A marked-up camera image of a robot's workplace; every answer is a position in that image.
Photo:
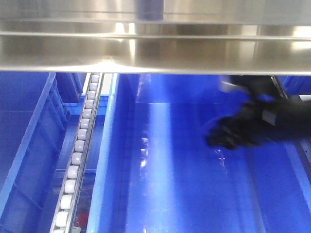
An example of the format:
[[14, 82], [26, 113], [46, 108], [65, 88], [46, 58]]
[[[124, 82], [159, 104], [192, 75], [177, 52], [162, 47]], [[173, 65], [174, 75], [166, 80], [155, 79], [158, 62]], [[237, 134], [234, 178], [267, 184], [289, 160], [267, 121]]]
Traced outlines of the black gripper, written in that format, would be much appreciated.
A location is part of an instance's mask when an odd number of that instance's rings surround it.
[[221, 89], [241, 90], [250, 100], [208, 129], [208, 146], [234, 150], [310, 137], [311, 101], [288, 98], [273, 76], [228, 75], [221, 79]]

